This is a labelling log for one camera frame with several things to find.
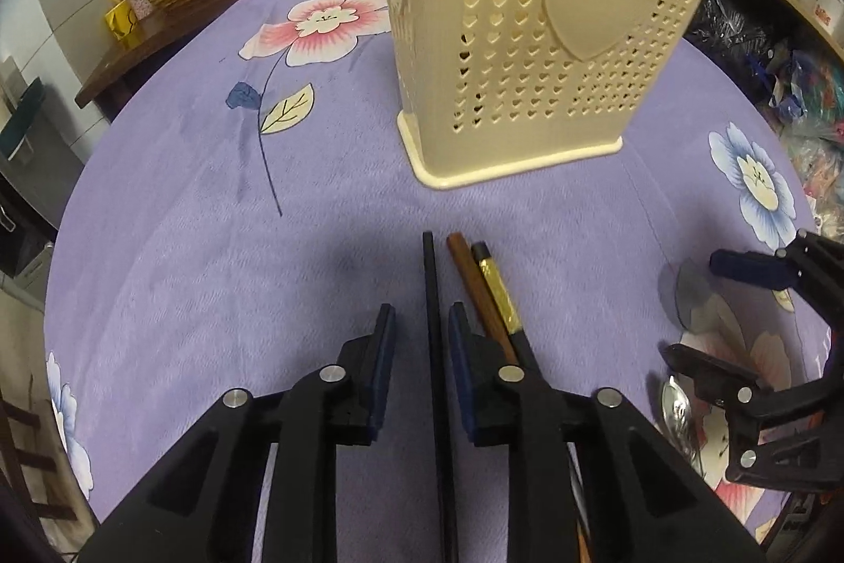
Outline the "wooden handled metal spoon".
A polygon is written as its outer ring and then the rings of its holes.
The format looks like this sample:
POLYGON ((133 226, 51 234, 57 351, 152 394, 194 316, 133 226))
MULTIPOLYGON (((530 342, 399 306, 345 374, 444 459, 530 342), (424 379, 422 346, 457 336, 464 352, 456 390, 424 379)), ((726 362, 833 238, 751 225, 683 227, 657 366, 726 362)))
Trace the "wooden handled metal spoon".
POLYGON ((695 470, 701 472, 703 463, 699 454, 693 408, 687 394, 674 376, 669 376, 661 386, 659 407, 661 407, 665 433, 669 442, 695 470))

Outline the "black chopstick gold band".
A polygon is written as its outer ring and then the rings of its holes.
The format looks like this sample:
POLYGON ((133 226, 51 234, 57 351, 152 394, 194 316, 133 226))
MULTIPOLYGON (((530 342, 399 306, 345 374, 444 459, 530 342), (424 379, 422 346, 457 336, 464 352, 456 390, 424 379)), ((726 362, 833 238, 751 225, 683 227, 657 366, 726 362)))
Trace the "black chopstick gold band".
POLYGON ((509 365, 519 365, 539 373, 541 369, 529 345, 521 316, 514 299, 509 294, 508 287, 505 286, 501 269, 492 256, 488 244, 485 242, 472 244, 471 253, 479 274, 484 280, 489 303, 494 309, 489 336, 504 350, 505 360, 509 365))

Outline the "grey plastic spoon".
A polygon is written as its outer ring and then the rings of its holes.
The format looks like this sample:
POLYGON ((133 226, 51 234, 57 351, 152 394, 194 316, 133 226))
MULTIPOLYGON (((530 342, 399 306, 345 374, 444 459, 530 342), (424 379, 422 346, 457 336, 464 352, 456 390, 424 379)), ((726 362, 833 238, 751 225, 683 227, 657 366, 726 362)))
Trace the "grey plastic spoon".
POLYGON ((684 333, 697 339, 713 335, 736 356, 747 351, 734 311, 698 264, 685 260, 664 266, 658 294, 668 320, 684 333))

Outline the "clear bag of colourful items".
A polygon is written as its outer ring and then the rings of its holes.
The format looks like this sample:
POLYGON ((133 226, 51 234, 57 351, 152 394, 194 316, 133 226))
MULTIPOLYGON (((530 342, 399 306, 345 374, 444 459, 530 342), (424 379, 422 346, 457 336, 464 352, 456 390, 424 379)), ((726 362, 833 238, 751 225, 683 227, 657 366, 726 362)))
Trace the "clear bag of colourful items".
POLYGON ((768 107, 818 232, 842 242, 842 68, 781 41, 768 51, 768 107))

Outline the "black plastic bag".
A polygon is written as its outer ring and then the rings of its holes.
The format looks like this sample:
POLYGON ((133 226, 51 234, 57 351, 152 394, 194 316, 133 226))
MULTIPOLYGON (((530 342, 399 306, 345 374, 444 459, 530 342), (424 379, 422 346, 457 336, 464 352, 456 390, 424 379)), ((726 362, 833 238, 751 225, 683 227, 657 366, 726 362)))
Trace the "black plastic bag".
POLYGON ((774 51, 774 30, 732 0, 701 0, 684 39, 727 74, 752 103, 772 95, 774 77, 767 65, 774 51))

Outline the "purple floral tablecloth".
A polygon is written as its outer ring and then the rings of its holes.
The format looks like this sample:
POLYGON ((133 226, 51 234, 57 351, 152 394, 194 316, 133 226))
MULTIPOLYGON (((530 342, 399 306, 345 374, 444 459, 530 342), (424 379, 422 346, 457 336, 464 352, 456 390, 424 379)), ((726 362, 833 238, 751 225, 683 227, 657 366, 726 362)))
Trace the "purple floral tablecloth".
POLYGON ((46 305, 47 370, 96 516, 233 387, 291 387, 395 307, 385 427, 338 454, 345 561, 439 556, 422 237, 485 242, 549 383, 653 407, 678 267, 771 252, 814 218, 767 121, 681 44, 617 154, 438 192, 400 141, 394 46, 247 61, 309 0, 242 0, 159 71, 87 161, 46 305))

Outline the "cream plastic cutlery holder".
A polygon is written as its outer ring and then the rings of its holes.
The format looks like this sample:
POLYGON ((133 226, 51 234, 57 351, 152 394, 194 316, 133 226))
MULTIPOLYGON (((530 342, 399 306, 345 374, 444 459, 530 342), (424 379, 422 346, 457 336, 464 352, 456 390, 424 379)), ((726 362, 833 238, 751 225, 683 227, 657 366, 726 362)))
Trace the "cream plastic cutlery holder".
POLYGON ((415 176, 452 188, 621 149, 701 0, 388 0, 415 176))

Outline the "yellow cup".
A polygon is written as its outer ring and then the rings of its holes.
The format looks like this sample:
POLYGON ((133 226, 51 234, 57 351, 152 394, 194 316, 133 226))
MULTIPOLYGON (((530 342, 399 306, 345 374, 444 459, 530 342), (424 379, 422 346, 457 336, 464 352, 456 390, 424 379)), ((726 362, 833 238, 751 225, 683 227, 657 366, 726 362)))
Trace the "yellow cup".
POLYGON ((117 41, 126 40, 139 27, 139 19, 130 0, 115 4, 105 15, 104 22, 117 41))

